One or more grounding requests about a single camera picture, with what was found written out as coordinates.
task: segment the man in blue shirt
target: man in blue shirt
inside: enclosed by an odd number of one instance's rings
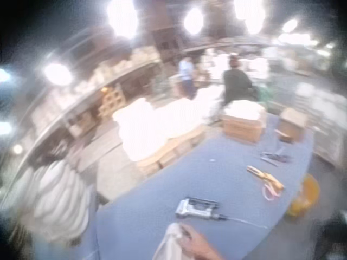
[[[194,66],[191,63],[191,58],[185,56],[179,62],[178,66],[179,66],[179,75],[182,80],[182,87],[185,92],[185,95],[187,96],[187,98],[193,99],[196,95],[196,88],[192,80]]]

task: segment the blue felt surface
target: blue felt surface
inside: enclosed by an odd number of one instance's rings
[[[301,143],[288,145],[285,154],[293,163],[276,168],[259,159],[271,150],[278,118],[268,117],[268,127],[255,146],[221,135],[210,139],[163,169],[136,189],[97,213],[97,234],[101,260],[152,259],[165,230],[179,221],[175,210],[186,196],[217,200],[218,213],[243,219],[261,229],[234,221],[216,222],[188,218],[184,222],[203,233],[225,259],[242,259],[252,251],[285,214],[308,168],[313,134]],[[263,182],[246,170],[252,165],[273,174],[286,189],[276,201],[262,196]]]

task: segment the yellow bucket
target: yellow bucket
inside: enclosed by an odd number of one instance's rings
[[[319,198],[320,188],[316,179],[308,174],[301,184],[301,191],[295,200],[292,201],[287,214],[297,217],[310,209]]]

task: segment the hand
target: hand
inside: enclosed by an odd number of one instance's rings
[[[223,258],[215,252],[203,235],[199,234],[193,227],[181,224],[183,238],[178,240],[183,251],[196,258],[205,260],[222,260]]]

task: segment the cardboard box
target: cardboard box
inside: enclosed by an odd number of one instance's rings
[[[235,120],[231,116],[224,115],[223,130],[227,136],[248,142],[258,142],[262,135],[263,125],[261,121],[247,122]]]
[[[307,125],[308,116],[294,108],[286,108],[280,115],[277,129],[298,142],[302,139]]]

